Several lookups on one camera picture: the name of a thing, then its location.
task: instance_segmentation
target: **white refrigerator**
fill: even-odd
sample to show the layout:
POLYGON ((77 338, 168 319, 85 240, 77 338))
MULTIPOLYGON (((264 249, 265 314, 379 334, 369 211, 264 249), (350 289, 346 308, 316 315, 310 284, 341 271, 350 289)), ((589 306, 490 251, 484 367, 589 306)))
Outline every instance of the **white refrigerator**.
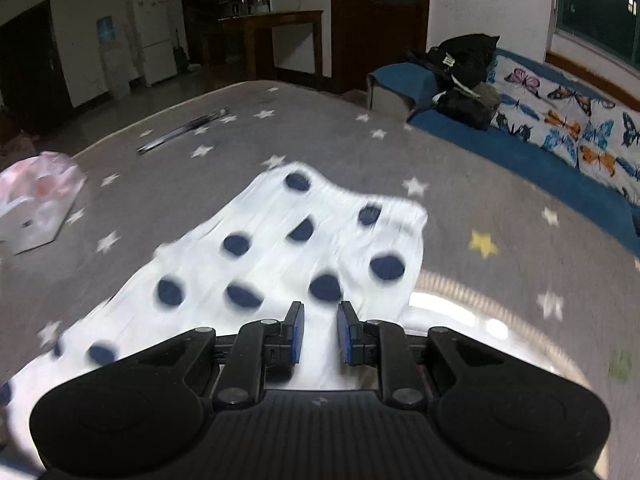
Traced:
POLYGON ((136 36, 136 68, 145 84, 167 79, 178 73, 166 3, 161 0, 131 0, 130 15, 136 36))

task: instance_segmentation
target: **doorway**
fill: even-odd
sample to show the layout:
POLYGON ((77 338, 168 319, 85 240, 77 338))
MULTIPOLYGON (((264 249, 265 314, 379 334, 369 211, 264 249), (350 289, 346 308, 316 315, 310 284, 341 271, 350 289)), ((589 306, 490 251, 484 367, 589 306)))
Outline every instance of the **doorway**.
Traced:
POLYGON ((72 116, 49 0, 0 27, 0 92, 30 134, 45 134, 72 116))
POLYGON ((429 0, 332 0, 334 91, 366 89, 372 70, 424 51, 429 0))

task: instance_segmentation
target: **pink plastic bag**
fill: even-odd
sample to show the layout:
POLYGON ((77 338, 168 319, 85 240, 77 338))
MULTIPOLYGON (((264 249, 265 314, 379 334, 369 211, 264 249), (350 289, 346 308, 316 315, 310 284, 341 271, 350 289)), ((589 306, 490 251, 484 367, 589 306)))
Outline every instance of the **pink plastic bag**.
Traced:
POLYGON ((84 174, 63 153, 42 152, 0 173, 0 240, 13 254, 52 241, 84 174))

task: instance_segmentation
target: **white cloth with blue dots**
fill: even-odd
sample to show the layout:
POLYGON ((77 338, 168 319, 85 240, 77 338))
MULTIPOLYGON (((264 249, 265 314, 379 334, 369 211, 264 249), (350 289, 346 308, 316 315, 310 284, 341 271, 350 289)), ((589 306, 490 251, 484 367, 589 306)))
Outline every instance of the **white cloth with blue dots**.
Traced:
POLYGON ((284 387, 361 386, 362 374, 340 363, 337 302, 351 301, 363 320, 399 321, 420 272, 426 221, 415 202, 355 194, 305 164, 260 174, 211 219, 160 246, 111 300, 11 379, 12 435, 39 464, 28 422, 46 391, 195 327, 224 335, 283 319, 292 301, 305 304, 305 335, 284 387))

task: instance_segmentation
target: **window frame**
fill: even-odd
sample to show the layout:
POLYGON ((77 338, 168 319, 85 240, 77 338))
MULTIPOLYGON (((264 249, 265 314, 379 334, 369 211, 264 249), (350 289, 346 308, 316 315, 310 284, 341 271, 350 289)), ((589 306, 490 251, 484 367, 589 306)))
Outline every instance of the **window frame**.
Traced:
POLYGON ((630 58, 627 58, 622 54, 620 54, 619 52, 616 52, 615 50, 613 50, 611 47, 604 45, 603 43, 600 43, 600 41, 598 41, 597 39, 587 36, 586 34, 583 34, 578 30, 574 30, 571 27, 565 25, 562 22, 563 14, 564 14, 564 0, 558 0, 558 4, 556 6, 556 26, 555 26, 556 31, 579 38, 580 40, 588 43, 592 47, 603 51, 603 53, 608 55, 607 57, 609 56, 613 57, 618 63, 625 65, 631 70, 634 70, 634 71, 640 70, 640 59, 638 59, 637 62, 635 61, 636 57, 638 56, 638 51, 640 51, 640 12, 636 13, 636 30, 634 34, 634 44, 632 47, 630 58))

